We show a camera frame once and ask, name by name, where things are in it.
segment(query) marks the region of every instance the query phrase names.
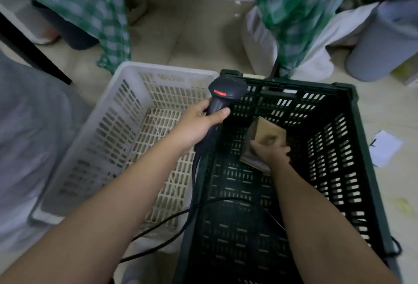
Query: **forearm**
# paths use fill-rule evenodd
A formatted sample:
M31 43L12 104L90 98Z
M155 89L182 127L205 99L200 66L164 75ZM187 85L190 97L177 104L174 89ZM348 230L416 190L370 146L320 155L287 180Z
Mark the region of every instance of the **forearm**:
M273 165L292 255L306 284L397 283L346 218L286 162Z
M0 282L107 283L180 152L170 136L160 140L52 228Z

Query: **cardboard box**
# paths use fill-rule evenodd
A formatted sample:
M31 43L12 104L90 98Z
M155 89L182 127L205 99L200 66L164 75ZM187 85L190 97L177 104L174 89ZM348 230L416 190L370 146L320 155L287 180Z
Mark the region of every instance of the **cardboard box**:
M286 130L278 125L269 122L263 117L256 118L247 130L243 144L243 150L239 160L248 164L263 173L270 175L270 169L265 165L254 153L250 140L254 140L261 144L268 144L269 141L279 137L282 144L286 143Z

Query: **gray cloth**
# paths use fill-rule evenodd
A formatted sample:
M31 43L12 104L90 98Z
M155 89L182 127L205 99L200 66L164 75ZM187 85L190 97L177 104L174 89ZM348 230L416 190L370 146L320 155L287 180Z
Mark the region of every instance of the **gray cloth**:
M71 86L0 51L0 251L48 229L29 214L90 112Z

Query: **hand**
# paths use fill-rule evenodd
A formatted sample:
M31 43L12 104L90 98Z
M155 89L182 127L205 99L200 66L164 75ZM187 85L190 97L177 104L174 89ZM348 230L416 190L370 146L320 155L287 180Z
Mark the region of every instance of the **hand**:
M251 140L250 144L258 157L268 165L270 169L275 163L285 162L288 164L290 162L290 158L287 156L290 147L283 146L279 137L271 140L266 145L255 142L254 140Z
M182 149L181 155L186 155L196 143L200 142L211 126L221 123L229 116L231 112L229 108L223 108L209 116L205 116L203 111L209 106L209 103L210 99L204 99L187 108L179 122L170 132L169 136Z

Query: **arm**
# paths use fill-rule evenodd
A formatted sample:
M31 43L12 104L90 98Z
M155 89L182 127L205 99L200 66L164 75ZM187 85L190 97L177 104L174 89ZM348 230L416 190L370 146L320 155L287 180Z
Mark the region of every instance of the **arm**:
M271 169L290 250L306 284L400 283L338 209L289 165L289 147L278 139L251 145Z
M224 108L202 116L208 104L189 107L170 134L45 234L0 283L108 283L178 158L229 115Z

